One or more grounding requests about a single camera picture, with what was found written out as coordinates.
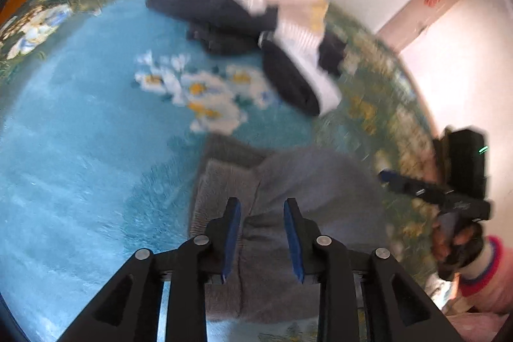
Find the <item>pink sleeved right forearm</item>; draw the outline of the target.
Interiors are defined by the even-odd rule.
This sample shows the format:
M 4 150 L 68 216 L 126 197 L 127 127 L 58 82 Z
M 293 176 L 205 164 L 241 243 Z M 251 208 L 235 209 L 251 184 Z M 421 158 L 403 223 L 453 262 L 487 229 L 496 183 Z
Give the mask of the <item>pink sleeved right forearm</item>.
M 512 312 L 512 248 L 497 236 L 484 239 L 484 249 L 459 270 L 459 293 L 483 313 Z

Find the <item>gloved right hand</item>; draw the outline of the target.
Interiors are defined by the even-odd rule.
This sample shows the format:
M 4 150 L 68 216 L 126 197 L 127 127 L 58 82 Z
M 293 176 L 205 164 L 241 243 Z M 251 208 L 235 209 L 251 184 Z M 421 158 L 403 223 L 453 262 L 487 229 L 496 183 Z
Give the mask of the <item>gloved right hand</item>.
M 475 261 L 483 250 L 484 231 L 480 222 L 458 213 L 436 216 L 431 231 L 431 252 L 440 279 L 453 281 L 457 272 Z

